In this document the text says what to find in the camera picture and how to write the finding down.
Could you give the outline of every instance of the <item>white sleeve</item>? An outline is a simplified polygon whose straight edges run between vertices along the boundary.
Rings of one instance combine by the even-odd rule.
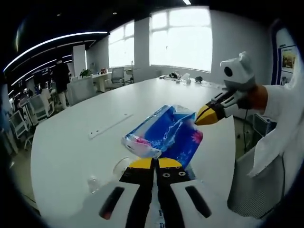
[[[287,89],[281,85],[265,85],[264,87],[268,93],[268,100],[263,115],[277,122],[288,97]]]

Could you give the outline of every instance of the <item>white office chair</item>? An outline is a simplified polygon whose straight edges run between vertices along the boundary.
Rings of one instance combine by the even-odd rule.
[[[91,76],[67,84],[67,100],[70,106],[76,105],[93,96],[96,96],[96,91]]]
[[[12,117],[10,118],[10,122],[14,128],[17,139],[20,139],[23,133],[29,132],[28,124],[22,118],[20,110],[18,110],[12,115]],[[33,137],[33,135],[30,135],[26,138],[24,143],[24,149],[26,149],[28,143],[32,145],[30,139],[32,139]]]
[[[54,113],[54,102],[52,101],[48,104],[48,107],[46,107],[40,94],[31,97],[29,103],[38,123],[46,120]]]
[[[124,86],[124,68],[113,68],[111,79],[104,81],[106,90],[112,90]]]

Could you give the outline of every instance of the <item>clear plastic bag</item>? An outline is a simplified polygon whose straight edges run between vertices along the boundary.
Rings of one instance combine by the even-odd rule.
[[[122,138],[139,157],[167,157],[187,167],[203,133],[194,127],[195,113],[180,105],[164,105]]]

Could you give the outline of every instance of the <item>floor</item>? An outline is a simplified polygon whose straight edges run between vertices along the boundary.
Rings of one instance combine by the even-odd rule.
[[[244,154],[243,121],[235,118],[234,123],[236,134],[236,159],[238,159]],[[249,124],[245,124],[245,132],[247,145],[249,145],[251,143],[250,139],[253,132]],[[15,178],[16,185],[20,189],[24,199],[32,207],[38,209],[31,185],[30,156],[31,147],[29,147],[28,150],[20,150],[12,159],[14,164],[12,165],[11,170]]]

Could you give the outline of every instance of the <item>white tabletop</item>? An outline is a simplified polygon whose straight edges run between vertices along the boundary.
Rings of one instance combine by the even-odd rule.
[[[78,103],[38,125],[31,154],[35,200],[44,218],[69,216],[81,209],[87,180],[107,183],[117,162],[128,156],[121,138],[163,105],[179,104],[198,111],[218,89],[191,83],[151,79],[127,85]],[[133,114],[93,139],[88,134]],[[233,118],[200,126],[203,141],[191,165],[197,176],[228,199],[235,162]]]
[[[95,75],[92,75],[92,78],[98,78],[98,77],[103,77],[103,76],[106,76],[106,75],[110,75],[112,74],[112,72],[108,72],[108,73],[104,73],[104,74],[95,74]]]

